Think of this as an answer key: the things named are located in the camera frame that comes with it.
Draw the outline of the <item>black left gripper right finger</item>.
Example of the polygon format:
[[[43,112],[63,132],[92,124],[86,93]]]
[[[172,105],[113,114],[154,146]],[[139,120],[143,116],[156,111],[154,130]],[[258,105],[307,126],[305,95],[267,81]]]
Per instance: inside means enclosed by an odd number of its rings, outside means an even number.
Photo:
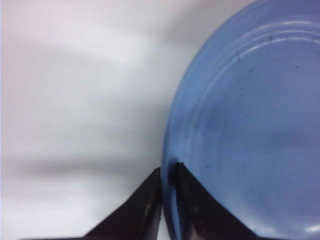
[[[183,163],[175,167],[179,228],[183,240],[256,240],[258,236],[217,202]]]

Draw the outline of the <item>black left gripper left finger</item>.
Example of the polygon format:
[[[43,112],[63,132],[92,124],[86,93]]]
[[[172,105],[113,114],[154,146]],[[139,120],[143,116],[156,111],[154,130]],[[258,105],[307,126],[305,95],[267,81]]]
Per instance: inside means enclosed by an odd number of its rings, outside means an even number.
[[[61,240],[156,240],[162,212],[161,169],[155,168],[133,194],[85,235]]]

